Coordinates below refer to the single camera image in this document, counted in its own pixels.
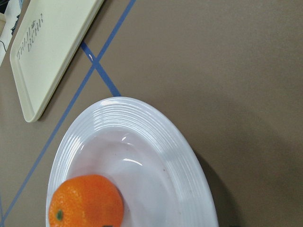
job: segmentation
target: table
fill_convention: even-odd
[[[10,44],[0,68],[2,224],[45,224],[64,133],[94,102],[122,95],[153,105],[183,133],[220,226],[299,226],[302,10],[300,1],[107,0],[35,123],[23,119]]]

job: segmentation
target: orange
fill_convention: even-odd
[[[124,206],[113,183],[100,175],[63,182],[53,194],[50,227],[120,227]]]

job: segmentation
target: white plate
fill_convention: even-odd
[[[39,119],[103,0],[31,0],[10,51],[24,119]]]
[[[53,162],[46,213],[62,182],[87,174],[104,175],[120,190],[123,227],[218,226],[193,150],[172,122],[142,101],[108,98],[77,117]]]

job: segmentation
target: tangerine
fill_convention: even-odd
[[[120,227],[122,197],[113,183],[100,175],[84,175],[63,182],[53,194],[50,227]]]

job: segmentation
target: white bowl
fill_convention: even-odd
[[[120,190],[122,227],[217,227],[202,168],[180,131],[152,106],[127,97],[99,101],[67,130],[46,200],[67,179],[100,174]]]

